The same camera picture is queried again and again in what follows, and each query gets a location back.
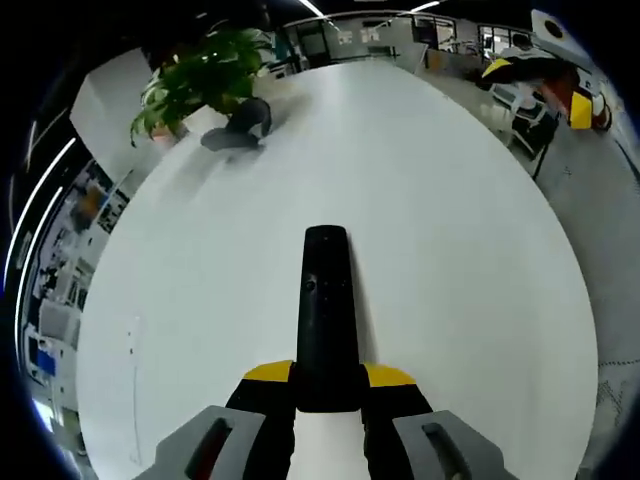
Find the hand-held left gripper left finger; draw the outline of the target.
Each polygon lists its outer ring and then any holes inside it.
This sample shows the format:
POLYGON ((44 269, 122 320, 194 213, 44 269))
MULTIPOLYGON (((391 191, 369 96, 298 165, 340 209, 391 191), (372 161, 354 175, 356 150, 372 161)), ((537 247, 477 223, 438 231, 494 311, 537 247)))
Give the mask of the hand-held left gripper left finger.
POLYGON ((140 479, 285 479, 295 446, 294 362, 248 371, 224 406, 208 406, 156 447, 140 479))

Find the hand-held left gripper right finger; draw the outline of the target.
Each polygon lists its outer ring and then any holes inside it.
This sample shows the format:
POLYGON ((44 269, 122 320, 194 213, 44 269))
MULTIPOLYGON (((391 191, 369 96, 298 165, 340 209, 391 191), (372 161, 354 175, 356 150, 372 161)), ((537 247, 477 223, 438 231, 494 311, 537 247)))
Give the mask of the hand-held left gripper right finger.
POLYGON ((513 479, 501 449, 448 410, 435 411, 416 381, 363 365, 364 455, 372 479, 513 479))

